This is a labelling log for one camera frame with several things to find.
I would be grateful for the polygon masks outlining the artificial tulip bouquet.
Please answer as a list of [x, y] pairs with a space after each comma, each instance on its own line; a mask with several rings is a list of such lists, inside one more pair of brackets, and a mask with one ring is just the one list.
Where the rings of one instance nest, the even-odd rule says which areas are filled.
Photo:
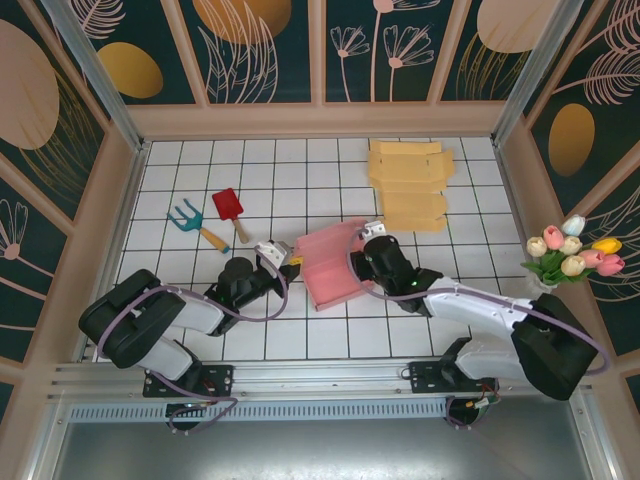
[[625, 261], [618, 255], [622, 243], [607, 237], [584, 244], [579, 238], [586, 226], [586, 218], [575, 214], [557, 227], [549, 225], [540, 236], [530, 237], [526, 252], [532, 261], [521, 266], [528, 271], [528, 281], [538, 278], [546, 285], [580, 283], [592, 273], [603, 277], [620, 273]]

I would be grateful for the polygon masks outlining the yellow paper box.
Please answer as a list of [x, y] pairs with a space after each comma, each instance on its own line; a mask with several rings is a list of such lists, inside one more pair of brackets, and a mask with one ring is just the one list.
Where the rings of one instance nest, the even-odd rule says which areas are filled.
[[447, 200], [443, 191], [455, 175], [452, 150], [439, 142], [372, 139], [368, 175], [379, 196], [380, 220], [388, 230], [444, 230]]

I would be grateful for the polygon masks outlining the aluminium mounting rail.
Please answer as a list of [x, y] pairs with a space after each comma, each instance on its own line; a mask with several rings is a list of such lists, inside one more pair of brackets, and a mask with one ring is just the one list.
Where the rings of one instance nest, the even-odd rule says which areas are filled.
[[[355, 360], [237, 361], [231, 395], [241, 401], [407, 398], [409, 358]], [[110, 363], [55, 367], [46, 384], [49, 400], [67, 402], [141, 401], [142, 369], [120, 370]]]

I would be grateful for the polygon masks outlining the teal toy rake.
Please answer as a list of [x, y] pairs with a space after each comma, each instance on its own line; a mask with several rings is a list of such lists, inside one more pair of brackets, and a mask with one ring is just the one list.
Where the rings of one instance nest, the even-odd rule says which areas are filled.
[[182, 232], [197, 231], [215, 249], [226, 254], [230, 250], [229, 245], [203, 226], [202, 213], [188, 199], [184, 199], [183, 203], [190, 214], [180, 206], [175, 206], [173, 211], [167, 213], [167, 218]]

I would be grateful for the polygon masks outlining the red toy shovel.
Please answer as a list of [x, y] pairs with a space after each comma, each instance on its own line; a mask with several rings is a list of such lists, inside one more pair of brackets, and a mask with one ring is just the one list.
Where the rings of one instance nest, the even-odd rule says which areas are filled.
[[249, 235], [240, 223], [239, 216], [244, 209], [232, 188], [227, 188], [212, 195], [212, 200], [221, 220], [230, 220], [242, 244], [248, 244]]

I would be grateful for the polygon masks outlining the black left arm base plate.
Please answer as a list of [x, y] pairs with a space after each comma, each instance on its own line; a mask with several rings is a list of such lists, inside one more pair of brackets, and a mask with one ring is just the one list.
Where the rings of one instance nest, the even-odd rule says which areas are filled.
[[145, 371], [142, 396], [144, 398], [229, 397], [233, 385], [232, 365], [192, 365], [177, 380], [161, 379], [150, 370]]

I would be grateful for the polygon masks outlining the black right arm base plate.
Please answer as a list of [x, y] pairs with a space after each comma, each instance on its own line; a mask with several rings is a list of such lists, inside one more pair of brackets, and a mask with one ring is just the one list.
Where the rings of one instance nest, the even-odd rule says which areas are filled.
[[499, 390], [496, 379], [471, 379], [454, 363], [442, 361], [411, 362], [408, 364], [408, 373], [411, 389], [415, 394], [459, 392], [480, 394], [483, 390]]

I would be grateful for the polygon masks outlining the grey metal sheet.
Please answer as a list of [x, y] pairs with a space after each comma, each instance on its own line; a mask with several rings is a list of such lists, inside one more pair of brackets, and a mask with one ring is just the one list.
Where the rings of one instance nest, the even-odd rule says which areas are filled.
[[521, 440], [438, 419], [73, 424], [51, 480], [607, 480], [574, 432]]

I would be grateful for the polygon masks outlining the pink paper box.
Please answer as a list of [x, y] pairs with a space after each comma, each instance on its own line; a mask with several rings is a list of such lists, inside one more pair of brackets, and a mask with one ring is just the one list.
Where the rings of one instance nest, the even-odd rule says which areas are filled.
[[347, 266], [347, 247], [364, 218], [334, 224], [299, 237], [294, 254], [302, 258], [300, 275], [313, 308], [327, 310], [364, 294]]

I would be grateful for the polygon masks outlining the aluminium frame post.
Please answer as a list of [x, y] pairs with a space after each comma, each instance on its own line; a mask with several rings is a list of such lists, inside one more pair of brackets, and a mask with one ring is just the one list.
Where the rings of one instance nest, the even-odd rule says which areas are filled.
[[126, 105], [112, 83], [89, 38], [82, 31], [66, 0], [41, 0], [53, 24], [85, 71], [89, 83], [111, 115], [115, 126], [135, 153], [144, 145]]
[[492, 145], [496, 149], [502, 147], [520, 119], [526, 104], [575, 23], [583, 3], [584, 0], [559, 0], [525, 62], [491, 134]]

